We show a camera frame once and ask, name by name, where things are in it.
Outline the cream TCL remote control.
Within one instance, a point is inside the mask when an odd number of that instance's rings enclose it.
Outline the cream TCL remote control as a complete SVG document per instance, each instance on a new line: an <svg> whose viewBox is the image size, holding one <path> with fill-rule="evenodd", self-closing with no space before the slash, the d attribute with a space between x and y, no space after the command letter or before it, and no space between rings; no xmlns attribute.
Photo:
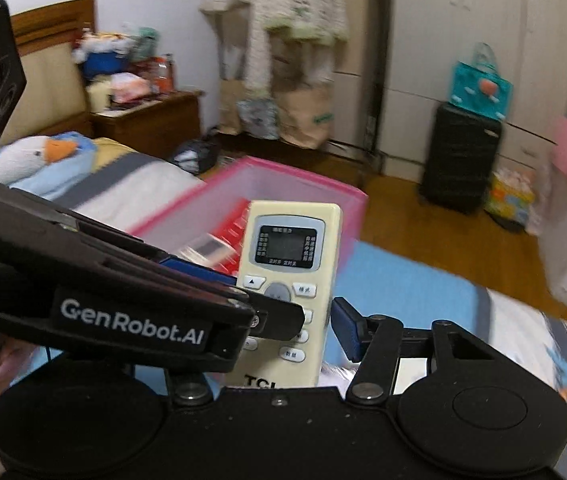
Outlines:
<svg viewBox="0 0 567 480"><path fill-rule="evenodd" d="M337 275L342 209L337 204L254 200L238 284L249 292L297 304L304 320L281 340L246 338L227 387L300 388L318 385L332 289Z"/></svg>

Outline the white grey-screen remote control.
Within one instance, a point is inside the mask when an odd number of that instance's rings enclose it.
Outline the white grey-screen remote control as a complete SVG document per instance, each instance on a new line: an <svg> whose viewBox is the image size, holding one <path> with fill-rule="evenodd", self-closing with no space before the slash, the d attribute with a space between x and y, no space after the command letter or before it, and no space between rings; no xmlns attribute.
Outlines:
<svg viewBox="0 0 567 480"><path fill-rule="evenodd" d="M238 253L222 238L206 233L179 247L174 255L182 260L232 275L238 269Z"/></svg>

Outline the striped bed blanket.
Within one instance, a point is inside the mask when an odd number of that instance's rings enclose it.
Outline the striped bed blanket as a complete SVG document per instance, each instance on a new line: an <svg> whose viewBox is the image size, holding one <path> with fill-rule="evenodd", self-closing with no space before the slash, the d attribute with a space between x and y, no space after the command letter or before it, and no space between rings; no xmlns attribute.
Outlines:
<svg viewBox="0 0 567 480"><path fill-rule="evenodd" d="M58 202L67 207L76 205L79 212L127 229L202 183L167 162L129 152L76 183ZM8 272L7 278L0 278L0 292L6 293L3 299L9 314L39 299L44 300L44 307L51 308L52 292L90 292L99 299L110 295L101 278L86 288L80 279L76 282L76 272L50 273L41 266L26 268L20 262L16 270ZM414 328L427 328L436 318L450 318L556 387L567 402L567 321L363 242L355 243L352 255L341 268L334 294L351 300L362 314L395 316ZM358 365L347 364L338 346L337 338L329 335L320 384L339 384L345 391L344 382L354 375ZM52 430L70 430L70 422L59 422L62 426L52 422L51 417L56 417L52 408L58 408L56 401L52 401L51 408L44 408L34 394L22 400L23 395L15 396L20 392L14 388L8 390L14 393L12 398L6 394L2 398L8 403L0 405L0 444L6 442L15 452L24 451L26 458L34 458L35 465L42 463L47 453L46 458L54 463L52 451L61 452L61 448L60 444L52 444ZM556 471L567 479L567 446Z"/></svg>

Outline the goose plush toy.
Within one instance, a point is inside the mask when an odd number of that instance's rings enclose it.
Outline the goose plush toy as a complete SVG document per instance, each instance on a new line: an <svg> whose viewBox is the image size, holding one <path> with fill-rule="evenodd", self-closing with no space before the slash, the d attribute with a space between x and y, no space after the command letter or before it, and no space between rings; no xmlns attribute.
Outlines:
<svg viewBox="0 0 567 480"><path fill-rule="evenodd" d="M26 136L0 148L0 183L55 200L92 173L97 151L75 131Z"/></svg>

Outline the wooden headboard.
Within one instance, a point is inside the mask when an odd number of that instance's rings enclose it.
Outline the wooden headboard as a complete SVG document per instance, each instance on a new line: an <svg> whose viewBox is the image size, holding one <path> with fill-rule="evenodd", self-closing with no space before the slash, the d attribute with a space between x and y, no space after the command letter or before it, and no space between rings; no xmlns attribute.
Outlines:
<svg viewBox="0 0 567 480"><path fill-rule="evenodd" d="M96 0L66 0L11 16L26 88L0 145L26 136L76 131L92 135L82 74L72 58L75 41L97 25Z"/></svg>

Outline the red paper bag with glasses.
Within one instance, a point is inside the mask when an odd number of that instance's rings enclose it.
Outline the red paper bag with glasses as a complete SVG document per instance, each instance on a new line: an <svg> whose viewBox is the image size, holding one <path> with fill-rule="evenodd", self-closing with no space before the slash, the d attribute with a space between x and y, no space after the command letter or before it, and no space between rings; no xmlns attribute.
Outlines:
<svg viewBox="0 0 567 480"><path fill-rule="evenodd" d="M250 204L245 198L237 200L229 214L210 232L214 245L212 253L207 256L210 267L233 278L239 272Z"/></svg>

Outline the wooden nightstand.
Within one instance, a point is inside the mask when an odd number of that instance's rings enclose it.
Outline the wooden nightstand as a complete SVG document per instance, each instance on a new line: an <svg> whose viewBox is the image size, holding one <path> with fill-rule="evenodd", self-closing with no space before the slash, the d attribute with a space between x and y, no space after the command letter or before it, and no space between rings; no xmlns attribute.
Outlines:
<svg viewBox="0 0 567 480"><path fill-rule="evenodd" d="M107 110L91 116L95 138L108 138L133 150L168 159L187 141L200 139L203 92L176 91L128 110Z"/></svg>

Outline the colourful tissue pack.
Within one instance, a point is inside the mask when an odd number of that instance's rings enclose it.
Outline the colourful tissue pack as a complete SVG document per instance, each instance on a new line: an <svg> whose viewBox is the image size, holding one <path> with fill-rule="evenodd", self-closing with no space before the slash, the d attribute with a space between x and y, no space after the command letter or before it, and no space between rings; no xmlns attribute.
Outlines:
<svg viewBox="0 0 567 480"><path fill-rule="evenodd" d="M492 172L484 195L484 210L499 226L510 232L523 232L534 202L533 174L507 167Z"/></svg>

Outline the black bag on floor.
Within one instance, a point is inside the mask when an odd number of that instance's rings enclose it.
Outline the black bag on floor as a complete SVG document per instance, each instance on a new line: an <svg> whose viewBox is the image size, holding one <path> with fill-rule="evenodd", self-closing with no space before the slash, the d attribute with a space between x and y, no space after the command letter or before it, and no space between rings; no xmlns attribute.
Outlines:
<svg viewBox="0 0 567 480"><path fill-rule="evenodd" d="M219 153L220 147L216 141L194 139L181 144L169 161L188 174L199 176L216 166Z"/></svg>

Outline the black suitcase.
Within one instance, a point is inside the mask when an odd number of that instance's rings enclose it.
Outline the black suitcase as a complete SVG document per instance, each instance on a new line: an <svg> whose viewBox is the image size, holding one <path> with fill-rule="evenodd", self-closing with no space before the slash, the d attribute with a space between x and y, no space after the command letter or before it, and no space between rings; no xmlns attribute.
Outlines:
<svg viewBox="0 0 567 480"><path fill-rule="evenodd" d="M472 214L483 203L503 125L451 103L437 107L420 195L429 203Z"/></svg>

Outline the patterned plastic bag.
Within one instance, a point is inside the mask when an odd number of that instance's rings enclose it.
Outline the patterned plastic bag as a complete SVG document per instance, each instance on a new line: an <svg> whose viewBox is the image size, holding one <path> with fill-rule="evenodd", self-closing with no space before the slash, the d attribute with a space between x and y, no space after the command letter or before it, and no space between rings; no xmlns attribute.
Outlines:
<svg viewBox="0 0 567 480"><path fill-rule="evenodd" d="M279 139L278 107L273 99L244 99L236 102L243 130L262 140Z"/></svg>

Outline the teal handbag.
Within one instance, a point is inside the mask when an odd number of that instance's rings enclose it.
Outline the teal handbag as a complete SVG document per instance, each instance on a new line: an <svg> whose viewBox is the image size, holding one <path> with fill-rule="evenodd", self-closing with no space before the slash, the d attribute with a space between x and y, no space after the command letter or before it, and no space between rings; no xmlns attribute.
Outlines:
<svg viewBox="0 0 567 480"><path fill-rule="evenodd" d="M497 58L485 42L474 46L470 63L459 61L453 70L449 103L477 115L505 122L512 84L499 72Z"/></svg>

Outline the cream knitted cardigan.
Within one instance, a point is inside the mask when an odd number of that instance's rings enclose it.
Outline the cream knitted cardigan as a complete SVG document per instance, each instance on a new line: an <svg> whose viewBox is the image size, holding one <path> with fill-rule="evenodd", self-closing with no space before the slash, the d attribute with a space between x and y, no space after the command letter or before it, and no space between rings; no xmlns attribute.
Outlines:
<svg viewBox="0 0 567 480"><path fill-rule="evenodd" d="M252 0L252 22L293 41L331 47L349 40L345 0Z"/></svg>

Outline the white wardrobe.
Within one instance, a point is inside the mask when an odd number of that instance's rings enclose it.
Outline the white wardrobe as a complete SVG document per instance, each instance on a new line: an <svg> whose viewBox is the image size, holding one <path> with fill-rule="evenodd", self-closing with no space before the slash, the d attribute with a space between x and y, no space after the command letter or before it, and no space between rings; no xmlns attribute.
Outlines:
<svg viewBox="0 0 567 480"><path fill-rule="evenodd" d="M349 41L334 75L332 138L364 147L369 0L345 0ZM436 108L455 65L485 42L512 84L498 160L543 166L567 114L567 0L392 0L378 148L387 174L415 180L425 163Z"/></svg>

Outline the black clothes rack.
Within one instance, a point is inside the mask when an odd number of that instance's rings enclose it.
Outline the black clothes rack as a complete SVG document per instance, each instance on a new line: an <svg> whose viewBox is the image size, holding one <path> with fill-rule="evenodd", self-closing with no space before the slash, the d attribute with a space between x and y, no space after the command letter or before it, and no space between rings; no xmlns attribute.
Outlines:
<svg viewBox="0 0 567 480"><path fill-rule="evenodd" d="M391 33L392 0L369 0L364 149L368 167L379 166L379 130L387 76L387 52Z"/></svg>

